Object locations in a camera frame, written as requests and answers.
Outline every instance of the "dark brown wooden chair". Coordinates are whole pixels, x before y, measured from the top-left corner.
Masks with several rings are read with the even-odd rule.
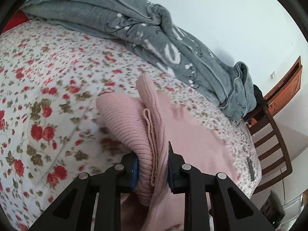
[[[275,146],[273,146],[272,148],[270,148],[269,150],[267,150],[266,152],[261,154],[259,156],[259,160],[260,161],[264,160],[266,157],[269,157],[271,154],[278,151],[279,149],[281,149],[281,151],[282,151],[282,157],[280,159],[278,159],[277,161],[275,161],[271,165],[267,166],[266,168],[262,169],[262,176],[264,176],[265,174],[275,170],[278,166],[283,164],[283,162],[285,162],[286,171],[282,172],[280,175],[274,177],[273,179],[265,182],[264,184],[257,186],[257,188],[254,191],[254,194],[256,194],[260,191],[263,191],[264,189],[266,189],[270,186],[273,186],[275,183],[281,181],[283,178],[287,177],[289,174],[292,173],[292,165],[291,165],[291,160],[290,160],[288,150],[285,146],[285,142],[282,138],[282,135],[281,135],[278,127],[277,127],[276,122],[274,121],[273,117],[271,116],[271,114],[268,111],[268,108],[265,105],[257,106],[253,111],[249,112],[244,117],[244,121],[248,121],[249,119],[252,119],[257,113],[259,113],[261,111],[264,112],[264,116],[263,116],[263,118],[259,119],[258,122],[256,122],[254,125],[252,125],[249,128],[250,134],[254,135],[255,133],[257,133],[259,130],[264,128],[269,123],[271,124],[273,130],[270,133],[268,133],[266,136],[264,136],[260,140],[258,140],[254,144],[255,148],[258,148],[259,146],[261,146],[263,143],[265,143],[267,140],[269,140],[273,136],[277,137],[278,144],[276,144]]]

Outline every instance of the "pink garment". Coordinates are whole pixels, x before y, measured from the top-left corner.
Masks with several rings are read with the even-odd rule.
[[[188,111],[172,105],[166,94],[157,92],[147,75],[138,78],[136,87],[140,99],[107,93],[97,98],[96,105],[110,131],[139,158],[136,195],[149,208],[138,229],[162,231],[184,222],[184,194],[173,195],[167,186],[168,141],[175,153],[203,173],[224,172],[236,182],[236,168],[221,140]],[[140,222],[140,213],[134,216],[122,212],[138,212],[140,207],[132,200],[124,203],[124,230],[136,229],[130,223]]]

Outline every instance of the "gray quilt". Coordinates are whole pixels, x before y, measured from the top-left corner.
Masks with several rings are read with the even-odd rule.
[[[162,71],[202,93],[231,119],[256,106],[254,88],[243,62],[230,67],[202,42],[172,23],[170,13],[147,0],[28,0],[31,19],[121,39],[127,48]]]

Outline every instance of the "red fabric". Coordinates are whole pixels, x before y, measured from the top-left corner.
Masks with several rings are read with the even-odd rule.
[[[8,22],[8,24],[6,25],[6,27],[4,28],[3,32],[18,26],[19,24],[22,24],[26,21],[28,21],[29,19],[27,18],[27,16],[24,14],[24,12],[22,11],[17,11],[15,13],[15,15],[11,18],[11,20]]]

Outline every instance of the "floral pattern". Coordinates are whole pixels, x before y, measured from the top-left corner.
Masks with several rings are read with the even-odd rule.
[[[238,186],[251,197],[261,168],[243,122],[230,121],[117,42],[28,21],[0,39],[0,204],[14,228],[28,230],[79,173],[101,173],[128,152],[100,120],[95,98],[110,92],[137,97],[142,73],[229,144]]]

